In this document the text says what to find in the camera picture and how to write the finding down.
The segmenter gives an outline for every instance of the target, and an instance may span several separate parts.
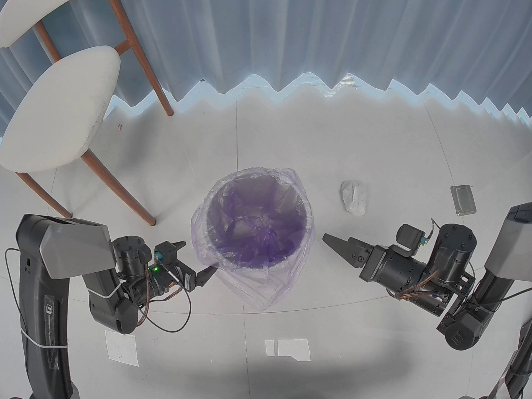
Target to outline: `curtain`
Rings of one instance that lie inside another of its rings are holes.
[[[201,79],[225,93],[252,73],[275,90],[304,72],[329,87],[351,73],[379,89],[395,79],[418,94],[432,83],[532,114],[532,0],[122,2],[177,101]],[[72,0],[44,24],[63,56],[124,39],[107,0]],[[48,66],[33,31],[0,50],[0,135]],[[127,51],[116,95],[135,105],[150,91]]]

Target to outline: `chair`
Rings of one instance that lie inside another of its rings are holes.
[[[105,168],[89,145],[103,121],[116,87],[120,54],[129,47],[134,50],[150,82],[155,82],[160,93],[157,89],[155,91],[163,106],[161,95],[171,110],[170,104],[129,21],[125,21],[127,17],[120,0],[110,2],[124,28],[125,41],[116,48],[91,47],[61,58],[44,26],[38,23],[42,17],[67,1],[8,0],[0,12],[0,47],[9,47],[37,24],[37,30],[44,34],[43,41],[56,60],[39,77],[15,111],[0,144],[0,165],[16,172],[63,217],[71,218],[72,214],[44,191],[28,172],[57,168],[81,157],[116,195],[153,226],[155,218]]]

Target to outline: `curtain fold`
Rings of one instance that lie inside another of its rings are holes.
[[[303,72],[329,87],[352,73],[379,89],[395,79],[418,94],[432,83],[450,98],[463,90],[532,114],[532,0],[122,2],[176,100],[201,79],[225,93],[252,73],[275,90]],[[124,39],[107,0],[72,0],[44,24],[61,55]],[[0,135],[49,66],[33,31],[0,50]],[[127,51],[116,95],[135,105],[150,91]]]

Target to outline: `purple trash bag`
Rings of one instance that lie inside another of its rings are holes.
[[[192,216],[198,260],[257,310],[295,284],[314,241],[309,200],[292,169],[250,168],[219,180]]]

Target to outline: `crumpled plastic wrapper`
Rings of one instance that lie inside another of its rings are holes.
[[[368,199],[366,187],[356,180],[346,180],[340,189],[345,209],[354,216],[363,216]]]
[[[294,286],[315,231],[305,189],[292,169],[250,168],[219,180],[192,216],[198,260],[257,310]]]

